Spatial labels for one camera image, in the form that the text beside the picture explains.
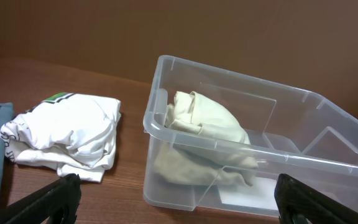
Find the wooden surface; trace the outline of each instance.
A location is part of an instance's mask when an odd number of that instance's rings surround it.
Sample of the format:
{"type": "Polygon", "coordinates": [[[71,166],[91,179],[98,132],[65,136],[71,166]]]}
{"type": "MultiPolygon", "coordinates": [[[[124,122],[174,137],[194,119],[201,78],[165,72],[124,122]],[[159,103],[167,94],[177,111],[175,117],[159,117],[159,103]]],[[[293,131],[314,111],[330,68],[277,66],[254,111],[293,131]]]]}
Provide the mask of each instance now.
{"type": "MultiPolygon", "coordinates": [[[[143,199],[149,135],[143,115],[150,85],[79,69],[23,59],[0,58],[0,102],[23,112],[59,92],[120,99],[114,167],[102,184],[84,182],[77,223],[278,223],[275,218],[197,208],[194,212],[153,207],[143,199]]],[[[7,160],[0,209],[57,180],[54,170],[17,166],[7,160]]]]}
{"type": "Polygon", "coordinates": [[[148,83],[173,55],[318,92],[358,119],[358,0],[0,0],[0,54],[148,83]]]}

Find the clear plastic container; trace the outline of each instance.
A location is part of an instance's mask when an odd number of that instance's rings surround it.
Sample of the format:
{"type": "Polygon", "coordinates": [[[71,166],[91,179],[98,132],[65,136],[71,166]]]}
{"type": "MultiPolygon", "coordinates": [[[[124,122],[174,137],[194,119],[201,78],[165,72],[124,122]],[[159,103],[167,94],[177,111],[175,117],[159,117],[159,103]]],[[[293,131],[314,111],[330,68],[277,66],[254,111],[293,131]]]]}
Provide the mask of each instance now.
{"type": "MultiPolygon", "coordinates": [[[[317,93],[161,56],[143,124],[150,134],[144,198],[151,205],[182,210],[200,206],[277,217],[272,185],[285,173],[358,212],[358,120],[317,93]],[[167,105],[173,103],[177,91],[196,91],[223,105],[246,130],[250,144],[164,127],[167,105]],[[225,154],[249,151],[259,168],[248,172],[258,182],[248,188],[220,186],[214,181],[208,185],[170,183],[155,172],[154,164],[161,147],[177,146],[225,154]]],[[[230,166],[220,167],[222,170],[244,171],[230,166]]]]}

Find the brown wall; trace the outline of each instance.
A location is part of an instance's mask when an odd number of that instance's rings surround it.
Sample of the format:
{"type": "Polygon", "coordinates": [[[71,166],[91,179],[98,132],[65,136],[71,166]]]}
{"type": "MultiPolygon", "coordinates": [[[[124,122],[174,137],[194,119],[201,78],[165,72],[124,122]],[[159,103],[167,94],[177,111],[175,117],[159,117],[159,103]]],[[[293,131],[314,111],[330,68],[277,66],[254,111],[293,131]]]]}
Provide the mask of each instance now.
{"type": "Polygon", "coordinates": [[[358,1],[0,1],[0,55],[151,82],[163,54],[317,91],[358,118],[358,1]]]}

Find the white paper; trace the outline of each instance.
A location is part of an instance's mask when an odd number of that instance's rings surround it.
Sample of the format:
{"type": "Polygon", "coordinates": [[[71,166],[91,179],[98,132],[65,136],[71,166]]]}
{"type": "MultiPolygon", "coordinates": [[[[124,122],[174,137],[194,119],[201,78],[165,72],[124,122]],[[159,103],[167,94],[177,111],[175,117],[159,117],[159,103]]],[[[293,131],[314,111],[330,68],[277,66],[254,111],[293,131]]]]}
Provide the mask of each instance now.
{"type": "Polygon", "coordinates": [[[228,205],[278,210],[274,199],[276,180],[254,177],[253,186],[219,185],[221,201],[228,205]]]}

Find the transparent storage box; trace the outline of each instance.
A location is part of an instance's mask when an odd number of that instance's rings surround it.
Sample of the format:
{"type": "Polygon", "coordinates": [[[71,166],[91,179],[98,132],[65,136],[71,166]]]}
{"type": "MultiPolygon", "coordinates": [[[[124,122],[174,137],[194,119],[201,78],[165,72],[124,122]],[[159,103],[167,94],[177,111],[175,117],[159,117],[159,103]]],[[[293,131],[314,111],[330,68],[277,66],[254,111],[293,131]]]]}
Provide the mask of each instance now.
{"type": "Polygon", "coordinates": [[[284,173],[358,212],[358,120],[317,93],[161,56],[143,124],[150,134],[144,199],[151,205],[277,217],[273,191],[278,175],[284,173]],[[167,105],[177,91],[195,91],[223,105],[247,132],[250,144],[166,128],[167,105]],[[173,184],[155,171],[155,160],[162,147],[183,146],[222,155],[249,152],[258,162],[257,169],[221,166],[216,178],[224,171],[248,172],[257,182],[252,186],[217,185],[214,180],[204,185],[173,184]]]}

